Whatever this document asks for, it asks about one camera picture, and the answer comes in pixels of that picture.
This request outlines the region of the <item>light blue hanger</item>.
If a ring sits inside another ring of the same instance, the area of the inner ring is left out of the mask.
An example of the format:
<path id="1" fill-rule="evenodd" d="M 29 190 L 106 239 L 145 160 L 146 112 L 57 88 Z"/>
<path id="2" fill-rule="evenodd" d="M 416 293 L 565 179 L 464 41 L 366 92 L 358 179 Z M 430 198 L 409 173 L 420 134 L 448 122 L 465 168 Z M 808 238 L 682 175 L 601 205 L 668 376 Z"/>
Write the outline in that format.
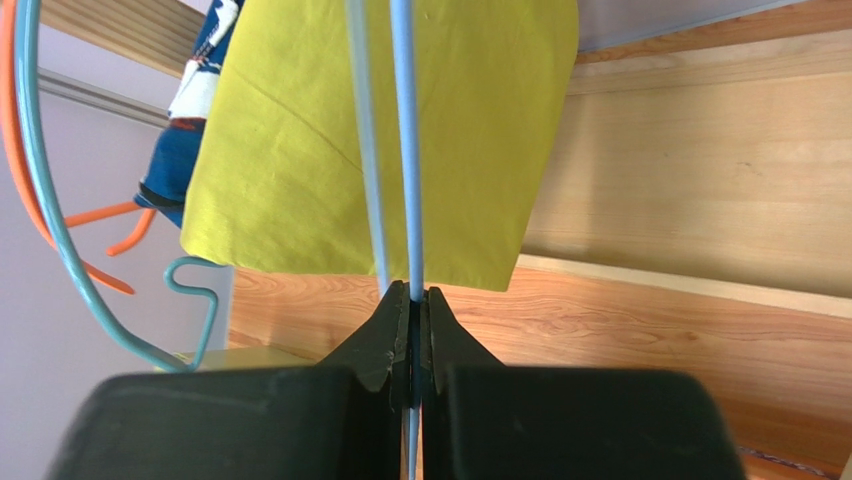
<path id="1" fill-rule="evenodd" d="M 112 313 L 93 284 L 86 263 L 81 259 L 76 249 L 67 223 L 62 216 L 60 202 L 51 176 L 36 81 L 40 13 L 41 3 L 39 1 L 19 1 L 16 3 L 14 12 L 9 15 L 13 20 L 14 27 L 12 58 L 17 117 L 20 124 L 25 162 L 33 179 L 37 211 L 42 214 L 46 221 L 49 237 L 57 247 L 58 255 L 75 288 L 101 328 L 111 339 L 163 371 L 196 371 L 201 367 L 209 344 L 219 309 L 219 297 L 210 288 L 178 282 L 175 279 L 175 274 L 179 268 L 184 266 L 198 266 L 207 269 L 216 269 L 218 266 L 197 257 L 184 256 L 171 262 L 163 274 L 164 283 L 172 291 L 183 295 L 203 297 L 208 301 L 208 310 L 197 350 L 189 363 L 134 335 Z"/>

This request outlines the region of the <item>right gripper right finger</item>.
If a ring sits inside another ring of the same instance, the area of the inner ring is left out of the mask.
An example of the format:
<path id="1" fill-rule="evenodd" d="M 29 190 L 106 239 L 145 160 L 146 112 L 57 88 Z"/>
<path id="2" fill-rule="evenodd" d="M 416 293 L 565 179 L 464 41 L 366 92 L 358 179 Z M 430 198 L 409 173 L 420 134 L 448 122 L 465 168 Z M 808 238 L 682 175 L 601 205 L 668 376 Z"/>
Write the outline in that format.
<path id="1" fill-rule="evenodd" d="M 427 479 L 741 479 L 709 392 L 676 371 L 506 365 L 432 288 L 422 310 Z"/>

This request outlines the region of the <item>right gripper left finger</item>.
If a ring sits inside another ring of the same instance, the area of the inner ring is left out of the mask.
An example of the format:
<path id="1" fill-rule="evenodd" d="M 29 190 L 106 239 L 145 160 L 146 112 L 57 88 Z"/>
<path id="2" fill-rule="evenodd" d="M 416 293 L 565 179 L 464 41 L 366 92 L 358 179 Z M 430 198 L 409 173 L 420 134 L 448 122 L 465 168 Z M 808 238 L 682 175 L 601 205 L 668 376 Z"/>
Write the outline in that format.
<path id="1" fill-rule="evenodd" d="M 398 479 L 409 288 L 313 366 L 110 378 L 83 403 L 52 479 Z"/>

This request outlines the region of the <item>yellow-green trousers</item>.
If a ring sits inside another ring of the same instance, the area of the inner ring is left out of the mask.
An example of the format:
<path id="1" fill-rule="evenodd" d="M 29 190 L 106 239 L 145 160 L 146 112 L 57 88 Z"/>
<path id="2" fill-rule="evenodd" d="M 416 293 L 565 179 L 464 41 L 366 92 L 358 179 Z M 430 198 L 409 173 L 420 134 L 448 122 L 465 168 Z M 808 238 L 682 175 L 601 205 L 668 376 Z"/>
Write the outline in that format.
<path id="1" fill-rule="evenodd" d="M 424 276 L 505 290 L 579 40 L 573 1 L 412 5 Z M 248 1 L 188 188 L 182 247 L 291 274 L 375 273 L 340 1 Z"/>

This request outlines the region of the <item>blue wire hanger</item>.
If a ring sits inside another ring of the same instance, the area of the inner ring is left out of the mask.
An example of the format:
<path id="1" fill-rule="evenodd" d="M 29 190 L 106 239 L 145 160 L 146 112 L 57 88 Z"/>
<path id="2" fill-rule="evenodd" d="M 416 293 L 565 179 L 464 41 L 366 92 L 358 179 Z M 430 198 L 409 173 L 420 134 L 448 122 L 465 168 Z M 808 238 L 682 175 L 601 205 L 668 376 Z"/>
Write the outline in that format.
<path id="1" fill-rule="evenodd" d="M 355 113 L 370 240 L 379 292 L 390 286 L 385 240 L 377 129 L 373 108 L 367 3 L 345 3 L 353 74 Z M 404 427 L 407 477 L 417 477 L 419 430 L 422 406 L 420 388 L 420 306 L 424 296 L 421 169 L 414 55 L 414 22 L 410 1 L 390 3 L 393 63 L 398 130 L 403 176 L 405 226 L 409 272 L 407 347 L 409 360 L 409 407 Z"/>

